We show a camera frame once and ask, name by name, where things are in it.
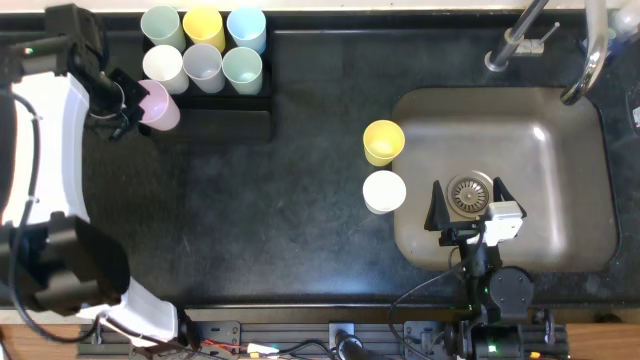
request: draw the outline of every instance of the faucet base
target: faucet base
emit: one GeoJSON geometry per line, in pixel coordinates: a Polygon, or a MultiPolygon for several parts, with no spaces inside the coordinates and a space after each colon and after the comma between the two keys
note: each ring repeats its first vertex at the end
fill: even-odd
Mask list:
{"type": "Polygon", "coordinates": [[[503,72],[507,69],[507,66],[509,66],[509,61],[504,63],[502,66],[495,65],[491,62],[491,51],[489,51],[484,57],[484,64],[493,72],[503,72]]]}

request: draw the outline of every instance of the yellow cup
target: yellow cup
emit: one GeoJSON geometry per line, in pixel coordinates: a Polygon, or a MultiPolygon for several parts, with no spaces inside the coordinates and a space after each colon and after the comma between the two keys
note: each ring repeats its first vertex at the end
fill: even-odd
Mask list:
{"type": "Polygon", "coordinates": [[[222,16],[216,8],[201,6],[187,11],[182,20],[182,27],[194,44],[209,44],[220,52],[224,51],[222,16]]]}
{"type": "Polygon", "coordinates": [[[385,166],[404,148],[404,132],[389,120],[374,121],[364,131],[364,155],[373,166],[385,166]]]}

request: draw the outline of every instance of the drain strainer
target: drain strainer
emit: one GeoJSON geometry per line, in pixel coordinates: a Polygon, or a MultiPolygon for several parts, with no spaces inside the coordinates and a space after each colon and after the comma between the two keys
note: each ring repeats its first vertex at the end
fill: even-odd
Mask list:
{"type": "Polygon", "coordinates": [[[458,214],[474,218],[489,203],[491,188],[491,179],[479,171],[458,175],[451,180],[447,189],[449,205],[458,214]]]}

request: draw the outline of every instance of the countertop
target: countertop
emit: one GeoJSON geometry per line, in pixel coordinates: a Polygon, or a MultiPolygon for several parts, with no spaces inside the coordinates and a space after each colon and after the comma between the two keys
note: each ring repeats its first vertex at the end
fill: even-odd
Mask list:
{"type": "MultiPolygon", "coordinates": [[[[0,25],[3,43],[41,35],[38,16],[24,17],[30,20],[17,27],[0,25]]],[[[137,17],[109,15],[107,27],[112,64],[141,78],[137,17]]],[[[516,19],[488,12],[269,14],[274,139],[175,145],[132,132],[109,143],[100,131],[85,131],[91,221],[123,244],[141,284],[177,305],[386,305],[438,272],[401,255],[392,214],[366,209],[362,183],[376,168],[364,158],[362,133],[418,88],[574,82],[584,62],[576,46],[585,34],[582,12],[545,13],[531,36],[557,19],[563,25],[542,57],[513,59],[502,74],[486,70],[484,55],[516,19]]],[[[536,305],[640,303],[640,139],[626,103],[639,86],[639,61],[636,43],[588,94],[602,115],[618,253],[600,272],[533,274],[536,305]]],[[[466,306],[463,284],[440,281],[417,303],[466,306]]]]}

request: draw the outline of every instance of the sink basin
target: sink basin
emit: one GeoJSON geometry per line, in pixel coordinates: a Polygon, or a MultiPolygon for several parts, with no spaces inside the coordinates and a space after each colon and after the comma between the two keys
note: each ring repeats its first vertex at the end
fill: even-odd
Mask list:
{"type": "Polygon", "coordinates": [[[424,230],[435,180],[451,220],[460,221],[486,211],[499,176],[528,213],[518,236],[500,244],[505,265],[568,272],[606,265],[618,231],[600,118],[586,99],[563,105],[561,91],[420,89],[400,99],[392,118],[406,145],[392,166],[407,199],[394,225],[411,263],[447,268],[451,248],[424,230]]]}

